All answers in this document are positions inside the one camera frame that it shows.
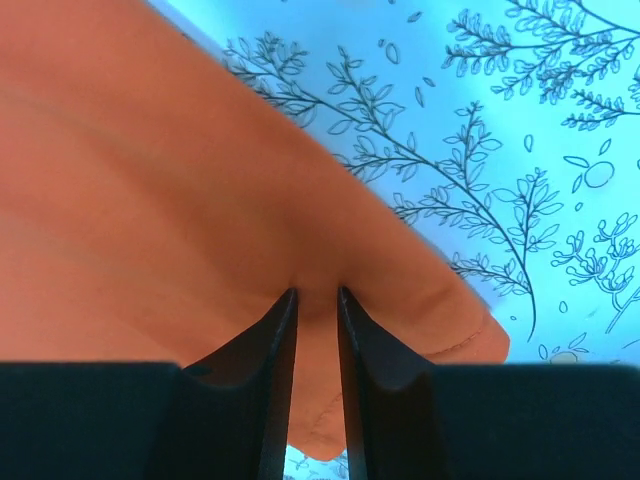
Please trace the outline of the orange t-shirt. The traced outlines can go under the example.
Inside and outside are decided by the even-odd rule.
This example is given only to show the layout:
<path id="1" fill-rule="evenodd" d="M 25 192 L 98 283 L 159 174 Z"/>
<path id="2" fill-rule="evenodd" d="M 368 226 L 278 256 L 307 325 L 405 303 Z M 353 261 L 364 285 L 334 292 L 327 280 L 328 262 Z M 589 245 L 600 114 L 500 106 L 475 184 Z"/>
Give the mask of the orange t-shirt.
<path id="1" fill-rule="evenodd" d="M 3 359 L 188 365 L 295 288 L 288 441 L 330 460 L 341 286 L 432 362 L 507 358 L 417 234 L 147 3 L 2 3 Z"/>

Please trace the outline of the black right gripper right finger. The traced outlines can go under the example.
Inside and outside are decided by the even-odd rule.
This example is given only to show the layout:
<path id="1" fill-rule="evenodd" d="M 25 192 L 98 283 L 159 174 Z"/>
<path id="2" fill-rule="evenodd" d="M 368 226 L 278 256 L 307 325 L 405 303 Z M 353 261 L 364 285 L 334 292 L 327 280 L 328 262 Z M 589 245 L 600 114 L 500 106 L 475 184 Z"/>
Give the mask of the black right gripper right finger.
<path id="1" fill-rule="evenodd" d="M 436 365 L 337 303 L 351 478 L 638 477 L 636 367 Z"/>

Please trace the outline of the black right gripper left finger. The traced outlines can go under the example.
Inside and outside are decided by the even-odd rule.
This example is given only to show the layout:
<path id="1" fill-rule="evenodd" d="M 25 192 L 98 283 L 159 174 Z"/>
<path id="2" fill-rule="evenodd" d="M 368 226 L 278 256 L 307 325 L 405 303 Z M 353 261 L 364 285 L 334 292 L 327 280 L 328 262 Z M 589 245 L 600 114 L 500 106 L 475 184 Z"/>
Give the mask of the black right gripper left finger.
<path id="1" fill-rule="evenodd" d="M 5 479 L 279 479 L 298 296 L 188 367 L 5 362 Z"/>

